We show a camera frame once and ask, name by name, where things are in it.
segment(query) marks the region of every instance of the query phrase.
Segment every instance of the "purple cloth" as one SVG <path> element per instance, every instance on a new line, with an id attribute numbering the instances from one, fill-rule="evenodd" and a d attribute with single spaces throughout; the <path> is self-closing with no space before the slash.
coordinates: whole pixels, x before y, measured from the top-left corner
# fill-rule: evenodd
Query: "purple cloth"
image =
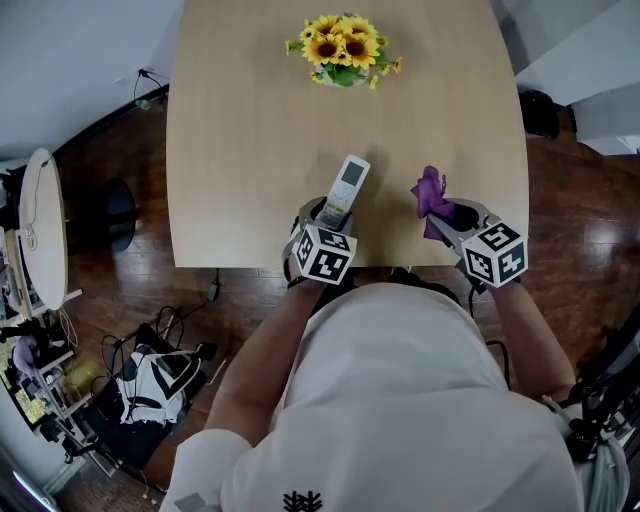
<path id="1" fill-rule="evenodd" d="M 422 178 L 411 189 L 411 193 L 418 198 L 418 217 L 424 219 L 428 213 L 433 212 L 443 219 L 453 222 L 454 204 L 444 198 L 447 189 L 447 177 L 442 175 L 442 185 L 438 169 L 428 165 L 424 168 Z M 430 240 L 442 240 L 440 233 L 429 223 L 424 229 L 424 237 Z"/>

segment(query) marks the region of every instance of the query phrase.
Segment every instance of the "flower arrangement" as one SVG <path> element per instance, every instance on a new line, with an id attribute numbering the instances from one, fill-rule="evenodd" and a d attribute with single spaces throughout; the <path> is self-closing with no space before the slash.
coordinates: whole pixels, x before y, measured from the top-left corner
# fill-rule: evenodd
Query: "flower arrangement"
<path id="1" fill-rule="evenodd" d="M 393 68 L 402 70 L 402 57 L 391 60 L 382 50 L 389 39 L 357 14 L 326 15 L 305 20 L 300 40 L 286 41 L 287 55 L 299 52 L 315 69 L 311 79 L 318 84 L 340 87 L 369 84 L 374 90 L 380 76 Z"/>

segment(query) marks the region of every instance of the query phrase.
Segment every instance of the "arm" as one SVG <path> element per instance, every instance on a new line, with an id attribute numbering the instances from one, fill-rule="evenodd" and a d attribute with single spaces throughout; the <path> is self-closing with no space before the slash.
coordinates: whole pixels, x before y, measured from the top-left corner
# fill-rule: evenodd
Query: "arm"
<path id="1" fill-rule="evenodd" d="M 527 290 L 512 281 L 490 291 L 522 394 L 565 400 L 576 383 L 573 368 Z"/>
<path id="2" fill-rule="evenodd" d="M 307 320 L 325 287 L 304 281 L 285 293 L 229 366 L 205 429 L 230 430 L 252 446 L 267 435 Z"/>

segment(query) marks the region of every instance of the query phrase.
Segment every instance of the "white wall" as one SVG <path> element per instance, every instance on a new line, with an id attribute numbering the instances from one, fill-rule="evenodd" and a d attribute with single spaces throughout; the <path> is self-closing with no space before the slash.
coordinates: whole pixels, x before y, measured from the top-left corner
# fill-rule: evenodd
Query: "white wall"
<path id="1" fill-rule="evenodd" d="M 55 150 L 131 101 L 140 66 L 171 76 L 183 2 L 0 0 L 0 160 Z"/>
<path id="2" fill-rule="evenodd" d="M 521 88 L 568 105 L 640 81 L 638 0 L 492 0 Z"/>
<path id="3" fill-rule="evenodd" d="M 492 0 L 514 73 L 619 0 Z"/>
<path id="4" fill-rule="evenodd" d="M 18 464 L 18 470 L 40 487 L 54 478 L 66 465 L 61 445 L 35 435 L 0 383 L 0 444 Z"/>
<path id="5" fill-rule="evenodd" d="M 604 155 L 635 154 L 640 146 L 640 83 L 573 105 L 578 140 Z"/>

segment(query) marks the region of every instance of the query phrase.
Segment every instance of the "person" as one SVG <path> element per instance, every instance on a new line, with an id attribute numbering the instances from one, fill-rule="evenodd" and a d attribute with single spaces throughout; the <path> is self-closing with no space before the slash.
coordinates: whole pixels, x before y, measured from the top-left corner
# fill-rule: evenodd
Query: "person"
<path id="1" fill-rule="evenodd" d="M 397 269 L 336 293 L 289 269 L 295 285 L 179 446 L 161 510 L 582 510 L 557 415 L 540 403 L 568 397 L 573 368 L 521 284 L 489 290 L 516 394 L 446 288 Z"/>

